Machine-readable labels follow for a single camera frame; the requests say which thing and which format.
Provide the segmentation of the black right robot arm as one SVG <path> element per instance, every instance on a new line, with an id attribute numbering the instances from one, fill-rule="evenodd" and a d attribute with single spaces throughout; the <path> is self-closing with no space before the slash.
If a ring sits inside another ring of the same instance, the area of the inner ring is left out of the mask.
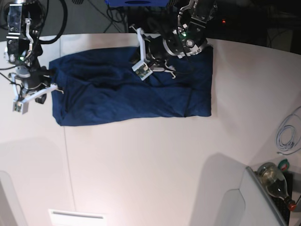
<path id="1" fill-rule="evenodd" d="M 40 104 L 45 102 L 54 71 L 41 66 L 38 57 L 43 53 L 41 46 L 56 42 L 66 28 L 67 4 L 64 0 L 60 3 L 63 21 L 58 34 L 51 40 L 40 39 L 48 16 L 48 6 L 43 7 L 38 0 L 15 0 L 9 5 L 4 56 L 15 69 L 15 73 L 10 73 L 6 78 L 14 88 L 16 102 L 25 100 L 27 96 L 34 96 L 39 91 L 44 91 L 44 94 L 38 94 L 34 100 Z"/>

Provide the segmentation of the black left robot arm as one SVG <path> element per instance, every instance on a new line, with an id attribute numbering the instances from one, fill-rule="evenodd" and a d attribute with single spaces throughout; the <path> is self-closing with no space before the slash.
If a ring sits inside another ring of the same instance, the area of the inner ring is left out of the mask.
<path id="1" fill-rule="evenodd" d="M 162 67 L 171 57 L 187 58 L 199 54 L 207 45 L 207 23 L 217 10 L 214 0 L 190 0 L 176 16 L 159 21 L 153 17 L 146 20 L 147 26 L 159 36 L 146 35 L 143 28 L 136 30 L 139 48 L 132 56 L 133 70 L 140 67 Z"/>

